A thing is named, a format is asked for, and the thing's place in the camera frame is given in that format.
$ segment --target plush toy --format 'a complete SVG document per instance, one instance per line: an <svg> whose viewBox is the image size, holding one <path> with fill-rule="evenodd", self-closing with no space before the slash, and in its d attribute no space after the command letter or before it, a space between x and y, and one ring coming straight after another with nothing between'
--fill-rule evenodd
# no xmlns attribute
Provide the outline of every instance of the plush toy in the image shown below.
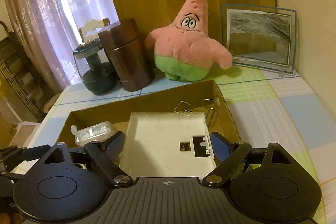
<svg viewBox="0 0 336 224"><path fill-rule="evenodd" d="M187 0L172 24L153 30L145 47L154 48L155 65L171 80L198 81L217 62L232 65L230 52L208 37L207 0Z"/></svg>

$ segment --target dark green container base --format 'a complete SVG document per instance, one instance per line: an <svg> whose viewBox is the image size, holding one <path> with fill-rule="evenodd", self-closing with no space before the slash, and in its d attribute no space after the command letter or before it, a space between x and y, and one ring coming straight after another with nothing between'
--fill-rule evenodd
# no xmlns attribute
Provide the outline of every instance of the dark green container base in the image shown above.
<svg viewBox="0 0 336 224"><path fill-rule="evenodd" d="M85 79L92 79L92 72L88 71L83 76L83 84L84 86L91 91L94 95L101 95L109 90L113 89L118 82L118 76L115 70L111 71L108 75L100 77L95 81L85 81Z"/></svg>

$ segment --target table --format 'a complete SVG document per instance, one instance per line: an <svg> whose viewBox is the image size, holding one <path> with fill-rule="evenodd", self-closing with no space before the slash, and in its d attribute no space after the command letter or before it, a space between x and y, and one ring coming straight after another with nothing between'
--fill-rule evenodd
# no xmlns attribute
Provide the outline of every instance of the table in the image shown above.
<svg viewBox="0 0 336 224"><path fill-rule="evenodd" d="M298 74L279 77L275 72L248 67L212 69L206 80L219 85L241 138L253 147L280 143L319 183L323 199L314 217L317 223L336 224L336 123L312 89ZM125 100L176 86L161 72L147 87L127 92L120 85L102 96L83 84L68 86L43 120L28 147L54 145L68 114L105 103ZM24 162L25 173L35 162Z"/></svg>

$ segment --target glass photo frame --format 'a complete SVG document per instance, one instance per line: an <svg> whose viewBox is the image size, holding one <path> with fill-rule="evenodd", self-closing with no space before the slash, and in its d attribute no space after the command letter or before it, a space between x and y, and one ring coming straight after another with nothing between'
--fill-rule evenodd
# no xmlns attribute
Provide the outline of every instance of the glass photo frame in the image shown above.
<svg viewBox="0 0 336 224"><path fill-rule="evenodd" d="M296 11L278 7L222 4L222 44L234 64L294 73Z"/></svg>

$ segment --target silver screw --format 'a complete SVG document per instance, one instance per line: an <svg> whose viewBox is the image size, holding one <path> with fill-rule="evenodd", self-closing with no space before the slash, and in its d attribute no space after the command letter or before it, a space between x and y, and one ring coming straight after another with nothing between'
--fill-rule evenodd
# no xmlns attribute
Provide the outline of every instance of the silver screw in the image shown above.
<svg viewBox="0 0 336 224"><path fill-rule="evenodd" d="M215 184L215 183L220 183L222 181L222 178L217 175L211 175L211 176L207 176L205 180L211 184Z"/></svg>
<svg viewBox="0 0 336 224"><path fill-rule="evenodd" d="M116 183L120 183L120 184L127 183L127 182L129 182L130 180L131 180L130 177L125 176L125 175L116 176L116 177L114 178L114 181L115 181Z"/></svg>

